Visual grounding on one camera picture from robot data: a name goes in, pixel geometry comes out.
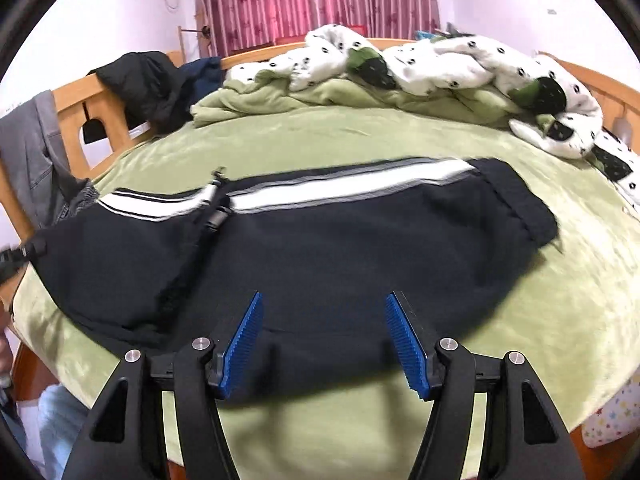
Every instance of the black pants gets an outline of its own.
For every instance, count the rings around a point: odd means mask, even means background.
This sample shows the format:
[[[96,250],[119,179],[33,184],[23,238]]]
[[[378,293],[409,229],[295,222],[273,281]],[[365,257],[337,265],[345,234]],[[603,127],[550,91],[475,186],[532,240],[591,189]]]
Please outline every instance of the black pants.
[[[215,236],[206,221],[234,214]],[[41,231],[34,266],[60,309],[121,356],[174,351],[264,297],[232,400],[298,394],[395,364],[385,297],[442,336],[486,319],[557,235],[499,160],[405,159],[246,178],[174,196],[117,190]]]

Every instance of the wooden floor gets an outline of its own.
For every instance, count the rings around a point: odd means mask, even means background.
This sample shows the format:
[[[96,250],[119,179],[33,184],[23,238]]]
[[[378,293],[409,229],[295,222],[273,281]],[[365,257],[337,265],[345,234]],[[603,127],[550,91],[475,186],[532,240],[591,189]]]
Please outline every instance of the wooden floor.
[[[14,366],[16,400],[34,400],[50,384],[58,381],[47,367],[25,345],[20,346]],[[640,432],[627,435],[611,444],[591,449],[584,445],[580,428],[571,434],[585,470],[586,480],[606,480],[625,455]],[[184,468],[170,462],[172,480],[186,480]]]

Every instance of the red object behind bed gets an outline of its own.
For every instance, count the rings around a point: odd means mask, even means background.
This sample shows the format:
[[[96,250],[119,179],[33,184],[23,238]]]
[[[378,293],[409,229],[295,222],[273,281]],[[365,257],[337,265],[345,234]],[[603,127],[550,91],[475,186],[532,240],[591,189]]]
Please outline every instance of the red object behind bed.
[[[357,32],[364,38],[367,37],[367,25],[346,25],[346,27],[349,27],[353,32]],[[276,45],[286,45],[289,43],[301,43],[305,41],[305,36],[306,34],[303,34],[302,36],[282,36],[280,38],[276,38],[274,43]]]

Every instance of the blue gripper pad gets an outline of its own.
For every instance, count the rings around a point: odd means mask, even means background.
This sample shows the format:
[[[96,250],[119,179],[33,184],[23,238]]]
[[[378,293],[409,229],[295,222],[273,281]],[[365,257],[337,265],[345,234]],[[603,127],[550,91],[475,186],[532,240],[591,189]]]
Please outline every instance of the blue gripper pad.
[[[409,387],[425,400],[429,395],[427,356],[393,294],[386,298],[385,319]]]
[[[242,379],[244,367],[249,361],[258,332],[262,328],[263,317],[262,294],[256,292],[225,353],[224,370],[220,381],[220,394],[223,399],[228,399],[231,391]]]

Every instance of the silver bolt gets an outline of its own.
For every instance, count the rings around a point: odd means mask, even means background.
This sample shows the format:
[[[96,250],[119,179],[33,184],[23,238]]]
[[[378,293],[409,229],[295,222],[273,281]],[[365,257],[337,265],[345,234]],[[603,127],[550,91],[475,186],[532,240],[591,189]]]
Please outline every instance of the silver bolt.
[[[520,352],[510,352],[509,361],[511,361],[515,365],[521,365],[524,362],[524,355]]]
[[[443,337],[440,340],[440,346],[442,347],[443,350],[452,351],[458,348],[458,342],[455,339],[452,339],[450,337]]]
[[[129,350],[125,356],[124,356],[124,360],[127,363],[135,363],[138,359],[140,359],[140,356],[142,354],[140,353],[140,350]]]
[[[194,350],[206,350],[209,348],[211,341],[209,341],[206,337],[198,337],[193,340],[191,346],[193,346]]]

